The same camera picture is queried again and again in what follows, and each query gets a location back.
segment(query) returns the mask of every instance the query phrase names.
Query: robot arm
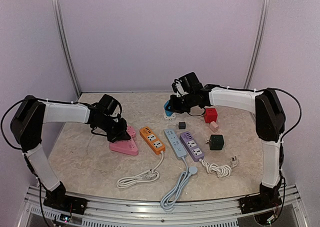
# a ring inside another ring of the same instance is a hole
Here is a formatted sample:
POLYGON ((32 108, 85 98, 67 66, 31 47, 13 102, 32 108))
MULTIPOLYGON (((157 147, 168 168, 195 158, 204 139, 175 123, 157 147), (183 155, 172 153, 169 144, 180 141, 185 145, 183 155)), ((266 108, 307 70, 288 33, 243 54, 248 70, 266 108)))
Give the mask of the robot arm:
MULTIPOLYGON (((284 156, 281 137, 285 130, 286 116, 276 92, 272 89, 245 91, 213 84, 203 87, 194 72, 175 79, 172 88, 176 94, 171 95, 165 105, 167 112, 181 114, 189 113, 194 106, 223 106, 249 111, 255 115, 256 133, 261 139, 263 149, 261 198, 256 200, 259 203, 255 206, 266 209, 273 203, 280 205, 280 169, 284 156)), ((242 210, 243 213, 251 212, 249 208, 242 210)))
POLYGON ((52 170, 42 146, 42 128, 46 123, 81 123, 90 125, 92 133, 100 128, 108 141, 129 140, 127 122, 121 117, 122 107, 113 97, 105 94, 94 104, 45 101, 28 95, 15 113, 10 128, 21 146, 24 159, 33 174, 46 189, 45 206, 62 211, 83 214, 87 200, 68 196, 63 183, 52 170), (117 106, 120 114, 113 117, 117 106))

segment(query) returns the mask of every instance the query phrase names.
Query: red cube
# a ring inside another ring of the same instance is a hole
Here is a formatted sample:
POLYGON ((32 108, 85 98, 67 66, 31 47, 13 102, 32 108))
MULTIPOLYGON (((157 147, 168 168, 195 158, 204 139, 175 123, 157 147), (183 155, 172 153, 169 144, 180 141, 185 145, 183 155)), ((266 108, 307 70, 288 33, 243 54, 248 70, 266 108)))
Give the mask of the red cube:
POLYGON ((204 121, 211 123, 212 121, 217 122, 218 112, 216 108, 206 108, 204 114, 204 121))

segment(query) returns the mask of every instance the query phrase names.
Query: gray wall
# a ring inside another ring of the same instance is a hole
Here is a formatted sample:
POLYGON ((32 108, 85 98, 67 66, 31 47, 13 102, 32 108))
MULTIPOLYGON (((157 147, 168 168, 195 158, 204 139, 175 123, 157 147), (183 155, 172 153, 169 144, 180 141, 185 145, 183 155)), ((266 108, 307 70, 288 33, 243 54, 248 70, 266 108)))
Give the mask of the gray wall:
POLYGON ((263 0, 60 0, 84 92, 163 91, 188 72, 242 87, 263 0))
MULTIPOLYGON (((27 94, 75 100, 54 19, 51 0, 0 0, 0 116, 27 94)), ((9 139, 15 143, 4 126, 9 139)), ((44 127, 43 146, 50 153, 61 125, 44 127)), ((14 226, 34 177, 18 150, 0 137, 0 226, 14 226)))
MULTIPOLYGON (((279 87, 301 102, 301 124, 284 138, 284 173, 296 184, 312 227, 320 226, 320 1, 271 0, 252 88, 279 87)), ((280 95, 288 129, 294 101, 280 95)))

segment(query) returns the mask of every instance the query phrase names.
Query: pink triangular power strip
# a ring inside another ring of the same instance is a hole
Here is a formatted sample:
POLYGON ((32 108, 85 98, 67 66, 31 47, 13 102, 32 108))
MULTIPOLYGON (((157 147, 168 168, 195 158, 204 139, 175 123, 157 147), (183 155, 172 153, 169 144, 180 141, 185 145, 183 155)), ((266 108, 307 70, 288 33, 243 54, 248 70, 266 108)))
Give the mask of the pink triangular power strip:
POLYGON ((136 156, 139 151, 136 145, 136 131, 132 126, 128 126, 126 131, 131 136, 130 140, 120 140, 109 144, 112 151, 119 152, 126 155, 136 156))

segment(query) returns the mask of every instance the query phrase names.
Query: orange power strip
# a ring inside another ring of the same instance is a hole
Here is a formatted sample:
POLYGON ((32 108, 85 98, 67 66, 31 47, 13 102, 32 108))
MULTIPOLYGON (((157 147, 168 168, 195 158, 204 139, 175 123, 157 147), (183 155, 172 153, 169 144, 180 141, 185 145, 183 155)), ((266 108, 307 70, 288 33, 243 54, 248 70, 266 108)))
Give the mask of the orange power strip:
POLYGON ((164 143, 148 126, 140 129, 140 135, 156 155, 160 155, 161 151, 166 151, 164 143))

